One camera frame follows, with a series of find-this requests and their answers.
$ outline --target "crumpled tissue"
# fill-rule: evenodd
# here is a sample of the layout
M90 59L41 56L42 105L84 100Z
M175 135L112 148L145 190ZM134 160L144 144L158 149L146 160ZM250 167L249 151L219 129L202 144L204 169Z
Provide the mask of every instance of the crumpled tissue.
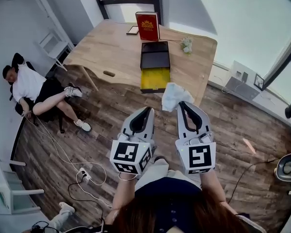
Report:
M181 101L194 103L192 95L182 86L176 83L167 83L162 97L162 109L172 112Z

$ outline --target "black office chair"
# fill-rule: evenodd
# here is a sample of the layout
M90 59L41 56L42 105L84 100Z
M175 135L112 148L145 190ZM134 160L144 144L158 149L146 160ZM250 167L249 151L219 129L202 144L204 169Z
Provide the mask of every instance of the black office chair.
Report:
M13 57L13 61L12 61L11 66L15 68L16 72L18 72L18 65L23 64L23 63L24 63L24 58L19 53L16 53ZM27 61L26 64L31 70L35 71L35 69L33 68L33 66L31 65L31 63L29 61ZM49 79L53 79L54 81L59 82L55 77L51 77ZM10 92L12 93L12 95L10 96L10 101L11 101L13 98L13 83L9 83L9 84L11 85ZM32 111L32 108L34 106L34 102L32 100L30 100L29 98L24 98L24 100L29 105L29 109ZM23 108L19 103L16 104L15 110L18 114L20 114L20 115L23 114ZM63 130L63 116L64 116L64 114L57 107L53 107L49 111L43 113L42 115L39 116L39 119L42 119L45 122L49 122L49 121L53 121L54 117L56 115L58 116L60 133L65 133L65 131ZM35 126L38 126L38 124L36 123L36 116L33 116L33 123Z

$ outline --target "book cover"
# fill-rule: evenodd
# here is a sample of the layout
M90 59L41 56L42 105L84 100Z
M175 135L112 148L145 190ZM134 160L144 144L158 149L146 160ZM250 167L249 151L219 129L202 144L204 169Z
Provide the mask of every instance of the book cover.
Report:
M137 12L137 24L140 38L147 41L158 41L160 38L157 13L155 12Z

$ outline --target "hand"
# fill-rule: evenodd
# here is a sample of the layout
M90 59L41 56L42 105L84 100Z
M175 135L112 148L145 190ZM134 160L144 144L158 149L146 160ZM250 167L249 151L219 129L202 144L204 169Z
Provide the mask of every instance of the hand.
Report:
M23 111L22 117L31 118L31 111Z

